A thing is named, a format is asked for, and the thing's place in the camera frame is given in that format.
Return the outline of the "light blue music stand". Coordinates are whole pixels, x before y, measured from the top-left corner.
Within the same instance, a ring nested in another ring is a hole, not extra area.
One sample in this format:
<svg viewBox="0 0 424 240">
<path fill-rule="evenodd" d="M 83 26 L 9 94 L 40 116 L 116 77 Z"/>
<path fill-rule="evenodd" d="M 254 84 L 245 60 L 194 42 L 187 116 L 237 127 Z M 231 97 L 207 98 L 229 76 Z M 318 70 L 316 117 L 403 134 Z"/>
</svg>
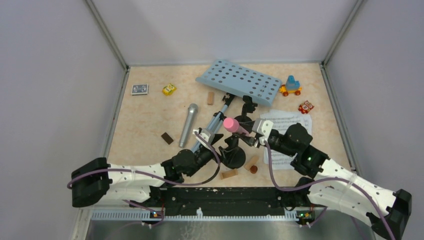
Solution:
<svg viewBox="0 0 424 240">
<path fill-rule="evenodd" d="M 213 133 L 217 133 L 220 129 L 222 125 L 220 119 L 236 97 L 248 96 L 254 104 L 271 107 L 282 85 L 282 81 L 276 77 L 224 59 L 215 60 L 195 81 L 224 93 L 223 107 L 216 116 L 211 111 L 203 109 L 198 114 L 198 117 L 201 114 L 211 117 L 208 125 L 203 127 Z"/>
</svg>

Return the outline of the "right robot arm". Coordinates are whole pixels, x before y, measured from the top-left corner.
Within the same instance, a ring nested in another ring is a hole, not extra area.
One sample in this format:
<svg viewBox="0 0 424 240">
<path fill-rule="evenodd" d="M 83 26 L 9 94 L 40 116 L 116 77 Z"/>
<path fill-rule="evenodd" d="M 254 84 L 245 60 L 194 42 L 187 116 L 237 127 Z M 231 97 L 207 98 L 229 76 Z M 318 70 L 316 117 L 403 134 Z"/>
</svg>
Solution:
<svg viewBox="0 0 424 240">
<path fill-rule="evenodd" d="M 309 203 L 328 207 L 349 215 L 386 240 L 400 240 L 412 212 L 412 195 L 404 190 L 378 186 L 342 167 L 326 153 L 312 146 L 313 137 L 300 123 L 292 124 L 281 134 L 270 120 L 258 118 L 252 127 L 255 135 L 238 130 L 233 133 L 247 145 L 263 146 L 270 157 L 272 151 L 292 157 L 290 165 L 308 183 L 297 187 L 280 187 L 293 192 L 299 206 Z"/>
</svg>

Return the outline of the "pink microphone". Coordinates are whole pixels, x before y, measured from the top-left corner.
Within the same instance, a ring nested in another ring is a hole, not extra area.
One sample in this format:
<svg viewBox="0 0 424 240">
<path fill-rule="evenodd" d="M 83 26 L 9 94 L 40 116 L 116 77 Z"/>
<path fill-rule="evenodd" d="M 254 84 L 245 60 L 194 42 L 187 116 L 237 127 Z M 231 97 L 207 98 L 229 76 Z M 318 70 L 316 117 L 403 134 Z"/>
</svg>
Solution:
<svg viewBox="0 0 424 240">
<path fill-rule="evenodd" d="M 245 135 L 245 136 L 250 135 L 250 133 L 245 128 L 243 128 L 240 125 L 240 123 L 234 118 L 226 117 L 223 120 L 222 125 L 225 128 L 225 130 L 227 130 L 230 133 L 241 134 L 241 135 Z"/>
</svg>

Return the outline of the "black round microphone stand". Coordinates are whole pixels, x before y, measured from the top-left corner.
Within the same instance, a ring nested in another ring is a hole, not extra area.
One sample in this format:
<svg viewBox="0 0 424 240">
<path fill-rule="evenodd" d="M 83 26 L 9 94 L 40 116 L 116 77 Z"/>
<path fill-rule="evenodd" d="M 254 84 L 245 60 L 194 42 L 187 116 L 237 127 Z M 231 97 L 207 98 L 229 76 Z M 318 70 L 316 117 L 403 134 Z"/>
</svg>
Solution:
<svg viewBox="0 0 424 240">
<path fill-rule="evenodd" d="M 253 122 L 253 120 L 248 117 L 248 114 L 254 113 L 258 104 L 253 102 L 252 97 L 248 95 L 244 95 L 242 100 L 244 104 L 242 106 L 241 115 L 236 116 L 234 119 L 237 120 L 240 124 L 247 125 Z"/>
</svg>

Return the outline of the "black stand of pink microphone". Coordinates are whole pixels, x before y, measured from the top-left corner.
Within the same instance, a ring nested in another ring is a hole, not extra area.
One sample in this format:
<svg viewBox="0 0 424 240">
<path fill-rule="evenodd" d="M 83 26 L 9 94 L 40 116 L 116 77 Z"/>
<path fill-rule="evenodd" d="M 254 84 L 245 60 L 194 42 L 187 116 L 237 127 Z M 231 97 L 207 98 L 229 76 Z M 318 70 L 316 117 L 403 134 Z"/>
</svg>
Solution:
<svg viewBox="0 0 424 240">
<path fill-rule="evenodd" d="M 246 162 L 246 153 L 239 147 L 239 138 L 232 135 L 224 140 L 227 147 L 219 146 L 220 161 L 229 169 L 239 169 Z"/>
</svg>

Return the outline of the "grey microphone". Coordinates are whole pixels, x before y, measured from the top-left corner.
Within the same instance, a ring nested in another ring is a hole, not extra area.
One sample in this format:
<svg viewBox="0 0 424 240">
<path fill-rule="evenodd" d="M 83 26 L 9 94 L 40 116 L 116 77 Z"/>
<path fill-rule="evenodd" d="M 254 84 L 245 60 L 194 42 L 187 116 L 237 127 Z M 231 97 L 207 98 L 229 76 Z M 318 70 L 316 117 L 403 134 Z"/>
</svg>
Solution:
<svg viewBox="0 0 424 240">
<path fill-rule="evenodd" d="M 197 115 L 198 108 L 199 108 L 198 105 L 195 104 L 195 103 L 191 103 L 188 106 L 187 116 L 186 116 L 186 119 L 185 119 L 185 122 L 184 122 L 184 125 L 183 125 L 183 129 L 182 129 L 180 139 L 179 139 L 179 144 L 178 144 L 178 146 L 182 149 L 185 147 L 185 145 L 188 141 L 188 137 L 189 137 L 189 134 L 191 132 L 191 127 L 192 127 L 193 122 L 195 120 L 195 117 Z"/>
</svg>

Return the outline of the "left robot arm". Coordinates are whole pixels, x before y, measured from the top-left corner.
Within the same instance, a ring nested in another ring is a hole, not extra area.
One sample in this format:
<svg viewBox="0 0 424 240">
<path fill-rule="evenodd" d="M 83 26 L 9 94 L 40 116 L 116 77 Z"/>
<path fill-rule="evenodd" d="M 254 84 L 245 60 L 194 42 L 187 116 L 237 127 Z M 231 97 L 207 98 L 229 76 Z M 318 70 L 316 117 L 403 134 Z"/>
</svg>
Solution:
<svg viewBox="0 0 424 240">
<path fill-rule="evenodd" d="M 83 208 L 97 203 L 134 201 L 154 207 L 160 202 L 160 193 L 154 188 L 186 186 L 184 176 L 191 177 L 214 160 L 221 166 L 221 159 L 213 145 L 223 134 L 194 132 L 201 142 L 195 152 L 180 150 L 171 159 L 150 165 L 117 165 L 98 157 L 71 173 L 67 188 L 71 190 L 72 206 Z"/>
</svg>

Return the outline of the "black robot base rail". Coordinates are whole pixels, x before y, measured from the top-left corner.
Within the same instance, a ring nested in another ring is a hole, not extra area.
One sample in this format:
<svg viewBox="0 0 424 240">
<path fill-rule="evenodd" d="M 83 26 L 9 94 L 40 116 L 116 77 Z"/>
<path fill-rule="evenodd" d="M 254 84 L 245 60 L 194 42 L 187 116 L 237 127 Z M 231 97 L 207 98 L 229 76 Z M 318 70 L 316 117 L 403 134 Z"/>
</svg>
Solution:
<svg viewBox="0 0 424 240">
<path fill-rule="evenodd" d="M 282 216 L 289 210 L 316 208 L 306 193 L 275 187 L 155 187 L 148 200 L 132 199 L 130 206 L 158 208 L 167 217 L 193 216 L 197 210 L 207 217 Z"/>
</svg>

